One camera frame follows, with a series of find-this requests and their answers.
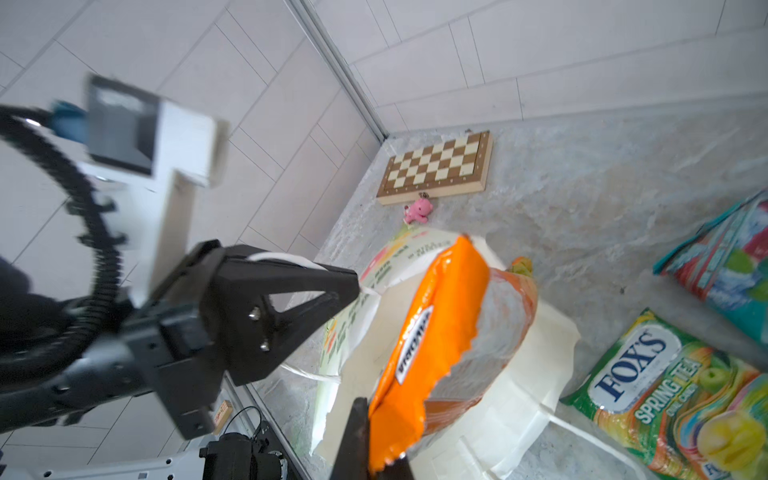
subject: teal snack bag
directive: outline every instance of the teal snack bag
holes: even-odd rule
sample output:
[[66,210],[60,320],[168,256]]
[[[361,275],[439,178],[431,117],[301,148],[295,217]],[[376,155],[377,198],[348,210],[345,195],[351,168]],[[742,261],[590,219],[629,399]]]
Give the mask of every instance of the teal snack bag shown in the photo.
[[768,345],[768,190],[704,224],[654,265]]

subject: checkered pattern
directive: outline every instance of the checkered pattern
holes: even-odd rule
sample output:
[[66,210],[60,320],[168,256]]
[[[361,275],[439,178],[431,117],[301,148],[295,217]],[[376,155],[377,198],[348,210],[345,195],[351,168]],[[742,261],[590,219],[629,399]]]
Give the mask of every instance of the checkered pattern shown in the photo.
[[386,174],[386,189],[472,175],[480,136],[472,134],[393,157]]

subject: gray stone surface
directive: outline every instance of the gray stone surface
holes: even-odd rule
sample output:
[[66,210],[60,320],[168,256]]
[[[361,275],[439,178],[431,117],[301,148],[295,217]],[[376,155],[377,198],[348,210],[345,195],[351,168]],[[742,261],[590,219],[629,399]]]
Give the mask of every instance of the gray stone surface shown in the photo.
[[[768,369],[766,350],[673,280],[650,268],[707,219],[768,186],[768,98],[685,104],[490,128],[494,150],[480,194],[435,200],[429,225],[486,236],[509,261],[531,257],[541,297],[569,315],[582,339],[573,391],[646,306],[668,322]],[[446,141],[464,128],[390,138],[362,179],[318,261],[357,272],[402,226],[402,205],[374,196],[390,156]],[[290,362],[316,371],[323,333]],[[309,455],[316,386],[278,369],[257,386],[316,479],[330,465]],[[578,412],[558,414],[607,439]],[[549,425],[511,478],[633,478],[624,465]]]

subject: colorful package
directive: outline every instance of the colorful package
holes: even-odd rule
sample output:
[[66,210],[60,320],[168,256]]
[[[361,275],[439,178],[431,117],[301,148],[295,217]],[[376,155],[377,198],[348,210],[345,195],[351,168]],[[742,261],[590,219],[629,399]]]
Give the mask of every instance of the colorful package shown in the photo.
[[[370,261],[360,275],[360,283],[384,293],[404,280],[423,273],[435,257],[456,243],[459,233],[428,227],[403,227]],[[486,263],[501,266],[502,262],[481,237],[471,237],[475,249]],[[344,362],[365,336],[379,309],[380,297],[361,294],[351,305],[339,312],[326,324],[323,350],[318,373],[337,376]],[[326,416],[336,401],[339,384],[322,382],[317,387],[315,414],[312,428],[314,450],[323,439]]]
[[530,276],[489,268],[466,237],[435,258],[370,401],[371,473],[480,402],[525,338],[537,301]]
[[768,375],[648,309],[562,401],[661,478],[768,478]]
[[706,223],[659,263],[689,292],[768,345],[768,190]]

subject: orange snack bag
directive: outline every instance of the orange snack bag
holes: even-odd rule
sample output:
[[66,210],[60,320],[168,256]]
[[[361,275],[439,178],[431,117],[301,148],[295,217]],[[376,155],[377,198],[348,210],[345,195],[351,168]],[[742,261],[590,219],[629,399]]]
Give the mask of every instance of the orange snack bag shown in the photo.
[[[530,260],[515,271],[528,272]],[[369,406],[369,470],[380,472],[480,401],[525,338],[533,279],[485,264],[459,237],[429,266]]]

